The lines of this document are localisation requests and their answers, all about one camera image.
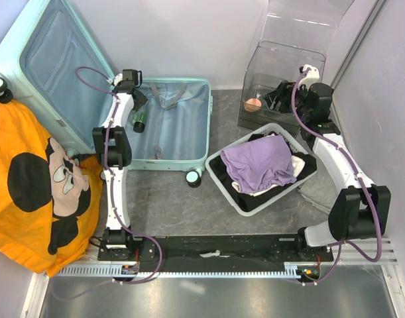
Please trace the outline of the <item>black garment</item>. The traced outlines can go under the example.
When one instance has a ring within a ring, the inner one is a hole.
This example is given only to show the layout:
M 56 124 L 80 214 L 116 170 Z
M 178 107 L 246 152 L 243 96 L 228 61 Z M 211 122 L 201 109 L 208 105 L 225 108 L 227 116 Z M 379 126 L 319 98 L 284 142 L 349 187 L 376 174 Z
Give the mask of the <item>black garment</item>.
M 213 175 L 239 209 L 249 213 L 284 193 L 317 170 L 316 159 L 294 152 L 274 132 L 252 134 L 208 161 Z

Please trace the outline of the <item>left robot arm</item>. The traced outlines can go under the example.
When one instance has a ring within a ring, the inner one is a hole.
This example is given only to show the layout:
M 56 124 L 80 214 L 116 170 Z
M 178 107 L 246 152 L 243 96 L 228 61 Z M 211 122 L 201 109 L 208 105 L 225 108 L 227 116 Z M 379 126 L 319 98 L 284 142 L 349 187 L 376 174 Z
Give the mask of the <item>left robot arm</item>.
M 134 69 L 125 69 L 115 76 L 109 91 L 113 100 L 107 118 L 92 130 L 107 187 L 107 222 L 99 244 L 99 261 L 130 261 L 136 254 L 127 212 L 127 172 L 132 150 L 125 126 L 142 79 L 142 72 Z

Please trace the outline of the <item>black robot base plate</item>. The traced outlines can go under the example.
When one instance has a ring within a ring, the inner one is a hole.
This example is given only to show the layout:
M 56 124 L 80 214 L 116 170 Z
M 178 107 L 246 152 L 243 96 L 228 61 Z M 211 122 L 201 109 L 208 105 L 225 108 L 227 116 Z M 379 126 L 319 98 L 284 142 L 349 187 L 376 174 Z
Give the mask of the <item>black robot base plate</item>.
M 128 267 L 152 270 L 167 269 L 277 269 L 281 264 L 318 266 L 333 262 L 326 247 L 309 247 L 290 235 L 214 235 L 134 238 L 136 254 L 130 261 L 112 261 Z

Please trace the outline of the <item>light blue hard suitcase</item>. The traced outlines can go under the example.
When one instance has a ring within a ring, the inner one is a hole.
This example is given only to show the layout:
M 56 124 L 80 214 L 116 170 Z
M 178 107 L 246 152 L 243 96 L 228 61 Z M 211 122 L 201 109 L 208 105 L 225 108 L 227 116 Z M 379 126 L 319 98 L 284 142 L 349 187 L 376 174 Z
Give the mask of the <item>light blue hard suitcase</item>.
M 112 105 L 116 74 L 67 1 L 29 1 L 0 43 L 0 78 L 13 97 L 74 154 L 95 150 L 92 130 Z M 198 78 L 143 78 L 148 101 L 125 131 L 133 170 L 202 172 L 209 150 L 211 87 Z M 143 133 L 133 131 L 146 113 Z

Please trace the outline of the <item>green bottle black cap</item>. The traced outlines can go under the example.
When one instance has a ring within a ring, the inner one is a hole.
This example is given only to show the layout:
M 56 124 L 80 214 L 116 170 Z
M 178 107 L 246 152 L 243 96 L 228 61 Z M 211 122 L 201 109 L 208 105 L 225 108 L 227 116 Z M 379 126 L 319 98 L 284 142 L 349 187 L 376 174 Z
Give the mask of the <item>green bottle black cap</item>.
M 146 126 L 146 113 L 136 112 L 133 117 L 133 131 L 143 133 Z

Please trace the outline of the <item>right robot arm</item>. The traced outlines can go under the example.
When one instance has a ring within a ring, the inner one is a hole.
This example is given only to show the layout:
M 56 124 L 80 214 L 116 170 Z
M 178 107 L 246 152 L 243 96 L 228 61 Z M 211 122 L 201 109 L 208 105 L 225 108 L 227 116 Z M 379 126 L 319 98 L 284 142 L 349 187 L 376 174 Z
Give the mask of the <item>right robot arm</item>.
M 293 250 L 298 259 L 307 261 L 317 254 L 318 246 L 349 244 L 367 260 L 377 262 L 382 256 L 390 190 L 369 179 L 350 155 L 338 126 L 329 117 L 332 97 L 333 89 L 327 84 L 307 86 L 291 81 L 282 81 L 262 97 L 267 108 L 294 115 L 302 138 L 337 188 L 327 221 L 306 227 Z

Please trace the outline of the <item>clear smoky plastic container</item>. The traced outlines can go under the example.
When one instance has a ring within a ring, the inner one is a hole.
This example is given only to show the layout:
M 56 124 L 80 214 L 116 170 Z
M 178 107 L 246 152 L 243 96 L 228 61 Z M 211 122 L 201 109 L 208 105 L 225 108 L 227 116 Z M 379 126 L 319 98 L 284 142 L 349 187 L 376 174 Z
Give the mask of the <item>clear smoky plastic container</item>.
M 263 95 L 281 81 L 295 81 L 300 67 L 309 64 L 322 74 L 326 52 L 352 1 L 269 1 L 262 35 L 247 66 L 241 95 L 238 125 L 255 130 L 277 123 L 293 136 L 300 126 L 292 113 L 263 107 Z M 244 110 L 244 102 L 260 99 L 257 112 Z

